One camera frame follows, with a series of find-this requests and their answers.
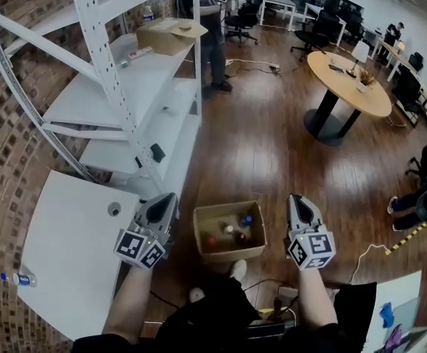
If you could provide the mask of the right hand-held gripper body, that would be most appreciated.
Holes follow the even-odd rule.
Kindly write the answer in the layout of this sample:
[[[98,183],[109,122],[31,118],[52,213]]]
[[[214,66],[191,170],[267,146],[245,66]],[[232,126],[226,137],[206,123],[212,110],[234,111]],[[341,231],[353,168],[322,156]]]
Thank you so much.
[[[286,257],[299,270],[324,268],[336,255],[333,233],[324,224],[289,229],[285,238]]]

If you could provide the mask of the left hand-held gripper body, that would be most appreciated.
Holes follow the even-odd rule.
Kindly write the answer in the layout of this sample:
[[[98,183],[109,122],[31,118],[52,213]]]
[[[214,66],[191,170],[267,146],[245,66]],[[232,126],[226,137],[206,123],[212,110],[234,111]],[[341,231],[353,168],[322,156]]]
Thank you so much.
[[[120,229],[113,249],[124,263],[152,270],[160,260],[167,260],[173,247],[172,222],[167,225],[144,226],[131,221]]]

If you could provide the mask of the person's left forearm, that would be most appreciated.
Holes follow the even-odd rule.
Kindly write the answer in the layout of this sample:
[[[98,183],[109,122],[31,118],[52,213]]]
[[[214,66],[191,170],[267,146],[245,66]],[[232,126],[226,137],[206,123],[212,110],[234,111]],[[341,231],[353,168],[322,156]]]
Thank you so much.
[[[144,327],[144,318],[152,283],[152,270],[133,266],[116,294],[103,334],[119,335],[131,344],[138,344]]]

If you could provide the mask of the white table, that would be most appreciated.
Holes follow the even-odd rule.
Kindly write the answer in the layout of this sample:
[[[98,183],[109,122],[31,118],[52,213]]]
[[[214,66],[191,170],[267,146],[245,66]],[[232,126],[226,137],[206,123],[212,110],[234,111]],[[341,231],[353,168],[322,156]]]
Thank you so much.
[[[115,217],[107,212],[111,202],[121,205]],[[70,340],[100,334],[121,263],[113,249],[138,206],[133,193],[51,171],[21,258],[37,287],[18,287],[18,297]]]

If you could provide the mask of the round wooden table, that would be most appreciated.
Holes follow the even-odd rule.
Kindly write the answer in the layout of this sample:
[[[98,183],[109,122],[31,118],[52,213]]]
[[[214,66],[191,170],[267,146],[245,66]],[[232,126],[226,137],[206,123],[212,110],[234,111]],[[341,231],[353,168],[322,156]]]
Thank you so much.
[[[328,51],[313,51],[307,56],[307,63],[315,77],[326,87],[319,107],[307,111],[303,118],[308,133],[320,143],[328,146],[341,144],[362,113],[373,118],[389,117],[392,104],[387,92],[375,82],[364,93],[360,93],[357,90],[358,78],[352,78],[345,72],[352,65],[349,59]],[[342,68],[343,72],[331,70],[328,64]],[[339,100],[353,108],[344,123],[332,115]]]

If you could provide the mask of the person's black trousers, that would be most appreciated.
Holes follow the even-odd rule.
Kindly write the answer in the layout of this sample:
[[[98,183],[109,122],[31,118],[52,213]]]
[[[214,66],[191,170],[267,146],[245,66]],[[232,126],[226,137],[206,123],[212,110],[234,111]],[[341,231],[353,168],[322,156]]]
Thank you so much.
[[[227,349],[244,339],[246,329],[260,316],[250,304],[241,283],[217,277],[202,289],[205,296],[170,315],[155,340],[184,349]]]

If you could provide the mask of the white table lamp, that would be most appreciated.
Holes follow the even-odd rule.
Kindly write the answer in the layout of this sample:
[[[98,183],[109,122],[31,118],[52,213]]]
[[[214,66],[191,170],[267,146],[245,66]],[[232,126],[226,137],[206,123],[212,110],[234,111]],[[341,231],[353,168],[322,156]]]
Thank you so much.
[[[360,40],[351,52],[354,64],[353,67],[351,69],[347,69],[346,72],[352,78],[356,78],[356,66],[359,63],[366,63],[369,49],[370,47],[364,41]]]

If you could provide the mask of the white workbench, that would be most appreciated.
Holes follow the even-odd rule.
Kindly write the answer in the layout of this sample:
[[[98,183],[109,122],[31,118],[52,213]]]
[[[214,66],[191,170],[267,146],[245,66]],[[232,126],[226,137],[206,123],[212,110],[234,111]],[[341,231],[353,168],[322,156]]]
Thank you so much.
[[[377,284],[375,306],[362,353],[427,353],[427,327],[415,325],[420,308],[422,272]],[[395,323],[382,328],[379,315],[386,302],[392,303]]]

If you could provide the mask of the blue crumpled item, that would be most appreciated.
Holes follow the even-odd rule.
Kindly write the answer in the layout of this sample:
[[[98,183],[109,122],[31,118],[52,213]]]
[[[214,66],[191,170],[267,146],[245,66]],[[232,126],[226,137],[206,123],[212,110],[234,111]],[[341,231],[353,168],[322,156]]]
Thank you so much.
[[[392,303],[386,302],[382,305],[379,315],[383,321],[382,328],[389,329],[395,323],[395,317],[392,309]]]

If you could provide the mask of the dried plant in pot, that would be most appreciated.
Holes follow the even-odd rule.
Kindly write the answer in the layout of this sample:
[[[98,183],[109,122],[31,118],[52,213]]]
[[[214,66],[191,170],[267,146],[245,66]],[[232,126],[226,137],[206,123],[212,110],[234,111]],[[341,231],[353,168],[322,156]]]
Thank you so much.
[[[358,85],[357,90],[364,93],[369,86],[375,83],[375,77],[370,71],[365,68],[360,68],[358,72]]]

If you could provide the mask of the white metal shelf rack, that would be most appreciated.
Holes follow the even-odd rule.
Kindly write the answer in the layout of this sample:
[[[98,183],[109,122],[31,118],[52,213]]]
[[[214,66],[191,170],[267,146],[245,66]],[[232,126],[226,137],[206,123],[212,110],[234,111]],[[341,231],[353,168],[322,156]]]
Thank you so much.
[[[0,74],[30,121],[85,179],[106,171],[111,186],[143,200],[182,193],[202,123],[200,39],[174,56],[131,60],[136,33],[109,37],[111,21],[123,24],[149,1],[72,0],[32,28],[0,12]],[[45,110],[18,79],[16,54],[26,44],[75,73]],[[166,154],[161,163],[152,159],[154,143]]]

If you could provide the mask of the brown cardboard box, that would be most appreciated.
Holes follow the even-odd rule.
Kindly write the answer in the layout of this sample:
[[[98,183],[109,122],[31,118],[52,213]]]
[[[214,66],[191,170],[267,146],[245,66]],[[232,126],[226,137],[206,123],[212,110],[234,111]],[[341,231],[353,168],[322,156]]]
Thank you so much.
[[[248,229],[239,226],[240,218],[245,215],[253,217],[253,225]],[[233,226],[232,235],[223,232],[227,225]],[[260,256],[267,246],[264,218],[261,206],[256,200],[197,207],[193,213],[193,227],[197,249],[204,263],[247,260]],[[237,244],[236,232],[246,235],[245,244]],[[214,249],[209,249],[205,245],[209,235],[217,239],[217,247]]]

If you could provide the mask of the person's black shirt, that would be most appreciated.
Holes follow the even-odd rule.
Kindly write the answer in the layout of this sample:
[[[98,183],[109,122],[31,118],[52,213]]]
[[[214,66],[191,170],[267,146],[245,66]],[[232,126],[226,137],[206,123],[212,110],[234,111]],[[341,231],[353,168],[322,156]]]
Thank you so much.
[[[168,347],[155,338],[131,344],[119,335],[93,335],[76,340],[71,353],[361,353],[373,313],[376,285],[345,285],[334,301],[337,326],[307,330],[299,325],[280,338],[247,338],[227,349]]]

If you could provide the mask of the person's right forearm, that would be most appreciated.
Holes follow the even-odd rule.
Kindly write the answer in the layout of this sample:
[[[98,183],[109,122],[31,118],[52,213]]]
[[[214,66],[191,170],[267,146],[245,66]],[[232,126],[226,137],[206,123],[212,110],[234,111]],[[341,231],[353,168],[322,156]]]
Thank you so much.
[[[336,311],[318,269],[299,272],[297,295],[301,326],[307,330],[318,330],[338,325]]]

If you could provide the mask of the flapped cardboard carton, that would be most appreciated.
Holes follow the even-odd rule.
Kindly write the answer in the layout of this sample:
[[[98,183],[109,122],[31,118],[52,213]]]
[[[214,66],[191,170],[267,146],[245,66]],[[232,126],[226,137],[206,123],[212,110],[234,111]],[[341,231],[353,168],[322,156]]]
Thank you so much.
[[[174,56],[190,49],[208,30],[199,22],[185,18],[158,18],[136,30],[138,47],[151,47],[156,54]]]

